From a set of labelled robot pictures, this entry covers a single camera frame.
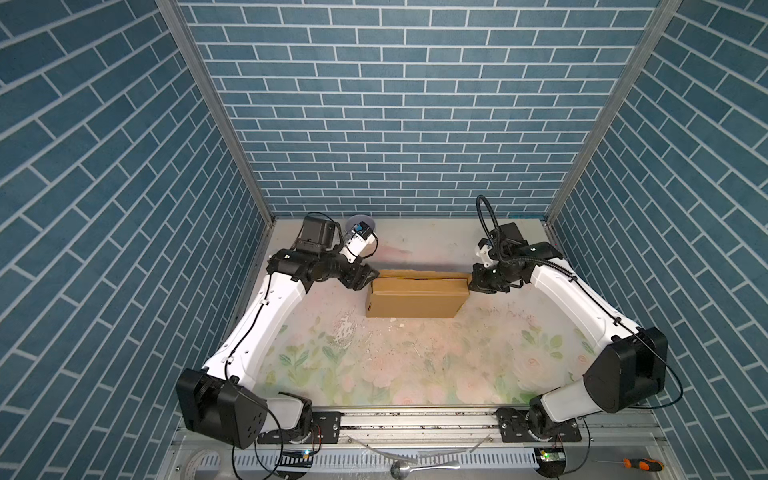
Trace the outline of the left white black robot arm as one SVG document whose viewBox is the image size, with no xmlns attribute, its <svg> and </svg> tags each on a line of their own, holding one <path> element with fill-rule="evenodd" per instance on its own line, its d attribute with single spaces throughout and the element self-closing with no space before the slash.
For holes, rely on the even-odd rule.
<svg viewBox="0 0 768 480">
<path fill-rule="evenodd" d="M 259 439 L 299 443 L 312 429 L 310 399 L 281 392 L 257 394 L 269 348 L 311 287 L 329 279 L 361 291 L 379 275 L 367 264 L 378 247 L 375 222 L 365 215 L 341 226 L 326 214 L 307 214 L 288 248 L 271 255 L 255 299 L 218 350 L 199 369 L 185 369 L 175 390 L 187 430 L 239 449 Z"/>
</svg>

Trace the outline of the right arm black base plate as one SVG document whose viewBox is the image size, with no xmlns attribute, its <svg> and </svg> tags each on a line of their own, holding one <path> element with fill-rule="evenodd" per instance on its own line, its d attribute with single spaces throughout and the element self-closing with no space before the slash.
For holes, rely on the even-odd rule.
<svg viewBox="0 0 768 480">
<path fill-rule="evenodd" d="M 501 407 L 495 411 L 502 441 L 504 443 L 563 442 L 575 443 L 582 435 L 575 419 L 553 422 L 544 413 L 534 410 L 519 410 Z"/>
</svg>

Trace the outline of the brown cardboard box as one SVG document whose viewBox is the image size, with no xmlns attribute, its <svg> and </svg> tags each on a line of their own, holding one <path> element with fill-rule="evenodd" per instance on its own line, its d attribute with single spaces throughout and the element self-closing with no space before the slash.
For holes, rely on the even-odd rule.
<svg viewBox="0 0 768 480">
<path fill-rule="evenodd" d="M 367 294 L 368 318 L 450 319 L 469 298 L 463 272 L 381 270 Z"/>
</svg>

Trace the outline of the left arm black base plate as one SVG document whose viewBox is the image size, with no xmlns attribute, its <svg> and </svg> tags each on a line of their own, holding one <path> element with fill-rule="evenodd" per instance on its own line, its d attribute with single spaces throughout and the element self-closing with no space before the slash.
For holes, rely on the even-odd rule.
<svg viewBox="0 0 768 480">
<path fill-rule="evenodd" d="M 260 445 L 337 444 L 341 429 L 342 413 L 340 411 L 313 411 L 311 416 L 303 415 L 296 427 L 278 431 L 262 432 L 257 439 Z"/>
</svg>

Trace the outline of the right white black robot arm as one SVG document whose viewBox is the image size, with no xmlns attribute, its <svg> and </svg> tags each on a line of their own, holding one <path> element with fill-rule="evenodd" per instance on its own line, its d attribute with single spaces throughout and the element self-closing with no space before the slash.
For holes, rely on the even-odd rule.
<svg viewBox="0 0 768 480">
<path fill-rule="evenodd" d="M 469 288 L 495 294 L 530 286 L 552 300 L 596 354 L 582 378 L 535 397 L 528 422 L 536 434 L 594 413 L 616 413 L 665 388 L 668 342 L 643 328 L 587 285 L 550 243 L 531 244 L 516 224 L 484 231 Z"/>
</svg>

